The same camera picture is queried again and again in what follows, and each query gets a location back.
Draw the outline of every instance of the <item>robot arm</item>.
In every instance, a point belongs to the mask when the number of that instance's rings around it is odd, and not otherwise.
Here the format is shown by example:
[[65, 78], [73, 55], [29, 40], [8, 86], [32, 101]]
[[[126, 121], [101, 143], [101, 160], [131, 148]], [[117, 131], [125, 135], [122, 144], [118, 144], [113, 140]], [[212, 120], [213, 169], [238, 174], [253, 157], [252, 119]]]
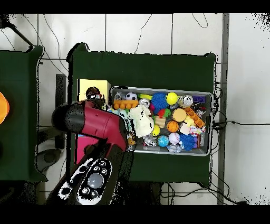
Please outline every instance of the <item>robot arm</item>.
[[89, 147], [70, 178], [62, 178], [47, 204], [110, 204], [128, 146], [124, 121], [85, 100], [58, 107], [52, 124], [61, 131], [94, 137], [99, 142]]

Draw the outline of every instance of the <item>green table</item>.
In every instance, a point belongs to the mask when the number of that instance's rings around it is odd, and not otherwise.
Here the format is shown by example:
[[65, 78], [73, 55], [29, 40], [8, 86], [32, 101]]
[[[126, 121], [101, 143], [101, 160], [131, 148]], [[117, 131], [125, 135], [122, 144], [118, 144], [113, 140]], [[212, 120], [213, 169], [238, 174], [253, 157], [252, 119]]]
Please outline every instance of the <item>green table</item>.
[[[84, 43], [79, 43], [67, 60], [73, 81], [73, 101], [77, 100], [78, 79], [107, 80], [111, 86], [214, 91], [216, 56], [213, 53], [196, 56], [89, 52]], [[72, 136], [71, 166], [74, 165], [74, 146]], [[130, 181], [208, 185], [209, 157], [135, 153]]]
[[41, 46], [27, 52], [0, 51], [0, 92], [10, 105], [0, 124], [0, 180], [46, 181], [35, 167], [36, 72]]

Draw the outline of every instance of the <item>gray plastic bin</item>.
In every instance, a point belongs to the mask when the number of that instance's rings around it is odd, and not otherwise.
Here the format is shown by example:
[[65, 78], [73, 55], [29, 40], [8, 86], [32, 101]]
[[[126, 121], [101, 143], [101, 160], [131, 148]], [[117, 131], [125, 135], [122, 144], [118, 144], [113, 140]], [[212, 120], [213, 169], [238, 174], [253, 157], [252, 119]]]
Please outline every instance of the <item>gray plastic bin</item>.
[[[195, 91], [181, 91], [181, 90], [168, 90], [168, 89], [147, 89], [147, 88], [136, 88], [136, 87], [126, 87], [127, 89], [123, 89], [122, 87], [114, 86], [110, 89], [110, 97], [112, 101], [110, 102], [110, 106], [113, 104], [114, 95], [117, 92], [122, 92], [124, 94], [127, 94], [129, 92], [134, 92], [136, 94], [148, 94], [153, 95], [155, 92], [175, 92], [177, 95], [193, 95], [193, 96], [205, 96], [206, 102], [206, 112], [202, 115], [202, 120], [205, 123], [206, 131], [203, 134], [204, 140], [201, 141], [201, 147], [200, 148], [193, 148], [191, 151], [184, 151], [182, 150], [179, 153], [171, 153], [167, 150], [166, 147], [150, 147], [150, 146], [143, 146], [143, 139], [140, 138], [137, 141], [135, 151], [136, 153], [158, 153], [158, 154], [173, 154], [173, 155], [193, 155], [193, 156], [206, 156], [210, 153], [211, 148], [211, 139], [212, 139], [212, 108], [213, 108], [213, 95], [208, 92], [195, 92]], [[165, 128], [160, 129], [160, 134], [157, 136], [157, 138], [160, 135], [166, 135], [168, 136], [170, 132], [166, 129], [166, 125], [169, 121], [171, 121], [171, 116], [169, 118], [166, 118]]]

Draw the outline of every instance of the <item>orange object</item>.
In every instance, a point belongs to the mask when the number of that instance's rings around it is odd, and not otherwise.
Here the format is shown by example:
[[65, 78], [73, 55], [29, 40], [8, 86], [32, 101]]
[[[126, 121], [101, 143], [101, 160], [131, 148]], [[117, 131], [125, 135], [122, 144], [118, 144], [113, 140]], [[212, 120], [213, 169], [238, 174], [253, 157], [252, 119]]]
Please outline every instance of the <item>orange object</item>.
[[174, 120], [167, 123], [167, 130], [169, 132], [177, 132], [179, 130], [179, 124]]
[[115, 100], [113, 102], [113, 107], [115, 109], [131, 109], [137, 107], [139, 104], [138, 100]]
[[195, 124], [199, 128], [204, 126], [205, 123], [198, 117], [198, 115], [190, 107], [187, 107], [184, 110], [187, 113], [187, 115], [190, 116], [194, 120]]
[[9, 112], [9, 103], [0, 92], [0, 124], [4, 121]]

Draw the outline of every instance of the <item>plastic toy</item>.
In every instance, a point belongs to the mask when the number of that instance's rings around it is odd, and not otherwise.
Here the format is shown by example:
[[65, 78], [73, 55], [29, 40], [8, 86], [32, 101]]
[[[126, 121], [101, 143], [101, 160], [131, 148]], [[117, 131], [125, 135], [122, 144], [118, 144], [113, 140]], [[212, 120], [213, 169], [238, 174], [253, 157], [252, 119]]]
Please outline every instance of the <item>plastic toy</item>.
[[174, 120], [167, 123], [167, 130], [169, 132], [177, 132], [179, 130], [179, 124]]
[[157, 115], [161, 109], [167, 108], [169, 105], [166, 102], [166, 93], [156, 92], [152, 96], [151, 103], [154, 105], [154, 114]]
[[0, 92], [0, 124], [4, 121], [9, 112], [9, 103]]
[[132, 119], [136, 136], [138, 138], [149, 135], [154, 129], [154, 121], [150, 111], [144, 105], [139, 104], [136, 108], [130, 109], [128, 116]]
[[143, 137], [144, 143], [148, 146], [157, 146], [157, 140], [152, 135], [147, 135]]
[[202, 132], [202, 130], [196, 126], [191, 126], [189, 134], [193, 137], [198, 137]]
[[114, 95], [114, 100], [125, 100], [126, 96], [122, 92], [117, 92]]
[[185, 135], [188, 135], [189, 132], [190, 132], [190, 127], [187, 126], [186, 123], [182, 123], [182, 124], [180, 124], [179, 131], [180, 131], [181, 133], [185, 134]]
[[191, 125], [195, 125], [194, 120], [189, 116], [186, 117], [184, 122], [187, 124], [188, 127], [190, 127]]
[[198, 127], [201, 128], [205, 125], [205, 123], [198, 117], [197, 114], [195, 114], [195, 112], [190, 107], [185, 108], [185, 112], [194, 120]]
[[165, 127], [166, 118], [155, 116], [155, 124], [157, 124], [160, 128]]
[[202, 96], [192, 96], [193, 102], [205, 102], [205, 97]]
[[182, 149], [185, 151], [190, 151], [193, 148], [197, 148], [197, 137], [192, 137], [191, 135], [180, 135], [179, 144], [182, 146]]
[[170, 109], [166, 108], [166, 109], [161, 109], [159, 112], [158, 112], [158, 116], [160, 117], [169, 117], [171, 115], [171, 111]]
[[169, 134], [169, 141], [172, 144], [178, 144], [180, 142], [180, 136], [178, 133], [173, 132], [171, 134]]
[[149, 99], [149, 100], [152, 100], [152, 96], [146, 95], [146, 94], [138, 94], [138, 97], [140, 99]]
[[178, 101], [178, 96], [176, 93], [174, 92], [170, 92], [166, 95], [166, 102], [169, 104], [169, 105], [173, 105], [175, 104], [176, 102]]
[[149, 101], [149, 99], [140, 99], [139, 104], [145, 105], [146, 108], [149, 108], [150, 101]]
[[193, 98], [190, 95], [180, 96], [178, 104], [182, 108], [190, 107], [193, 104]]
[[182, 146], [177, 144], [171, 144], [167, 146], [167, 149], [170, 153], [180, 153], [182, 150]]
[[165, 136], [165, 135], [159, 136], [159, 138], [158, 138], [158, 145], [160, 147], [166, 147], [168, 144], [169, 144], [169, 139], [168, 139], [167, 136]]
[[152, 136], [158, 136], [160, 133], [160, 128], [158, 125], [154, 125], [154, 130], [151, 132]]
[[181, 108], [177, 108], [172, 112], [172, 116], [173, 120], [175, 120], [176, 122], [182, 122], [183, 120], [186, 119], [187, 114], [186, 112], [181, 109]]
[[115, 109], [131, 109], [137, 107], [139, 102], [137, 100], [115, 100], [113, 101], [113, 107]]
[[137, 100], [137, 94], [135, 94], [134, 92], [129, 92], [126, 95], [126, 100]]

